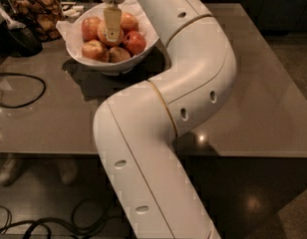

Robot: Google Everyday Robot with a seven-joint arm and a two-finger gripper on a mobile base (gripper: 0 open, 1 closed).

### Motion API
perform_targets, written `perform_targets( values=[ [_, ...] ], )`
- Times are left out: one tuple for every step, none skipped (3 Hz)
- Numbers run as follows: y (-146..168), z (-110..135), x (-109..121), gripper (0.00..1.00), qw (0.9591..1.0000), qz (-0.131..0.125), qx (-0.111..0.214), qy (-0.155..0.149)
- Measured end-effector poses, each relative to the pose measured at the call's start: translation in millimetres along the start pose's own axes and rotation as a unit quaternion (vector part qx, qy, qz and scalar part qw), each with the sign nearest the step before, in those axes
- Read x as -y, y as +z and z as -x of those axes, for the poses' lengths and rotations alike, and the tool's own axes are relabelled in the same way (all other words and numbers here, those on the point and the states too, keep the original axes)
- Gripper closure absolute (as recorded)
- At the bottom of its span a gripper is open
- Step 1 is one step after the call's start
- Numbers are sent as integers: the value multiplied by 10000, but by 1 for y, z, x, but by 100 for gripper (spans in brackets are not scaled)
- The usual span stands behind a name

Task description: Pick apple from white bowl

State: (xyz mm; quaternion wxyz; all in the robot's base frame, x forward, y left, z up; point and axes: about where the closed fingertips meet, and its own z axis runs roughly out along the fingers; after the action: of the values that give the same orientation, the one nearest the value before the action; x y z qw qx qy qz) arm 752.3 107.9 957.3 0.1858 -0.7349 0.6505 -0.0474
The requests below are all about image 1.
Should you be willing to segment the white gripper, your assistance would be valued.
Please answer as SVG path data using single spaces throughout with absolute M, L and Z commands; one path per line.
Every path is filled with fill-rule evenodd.
M 116 42 L 121 33 L 122 10 L 117 4 L 122 4 L 125 0 L 102 0 L 107 4 L 103 10 L 105 20 L 105 36 L 108 41 Z

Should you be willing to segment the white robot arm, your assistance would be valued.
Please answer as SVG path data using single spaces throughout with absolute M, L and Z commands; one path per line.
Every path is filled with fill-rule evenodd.
M 228 99 L 234 52 L 199 0 L 138 0 L 168 70 L 105 100 L 94 119 L 101 162 L 137 239 L 220 239 L 171 148 Z

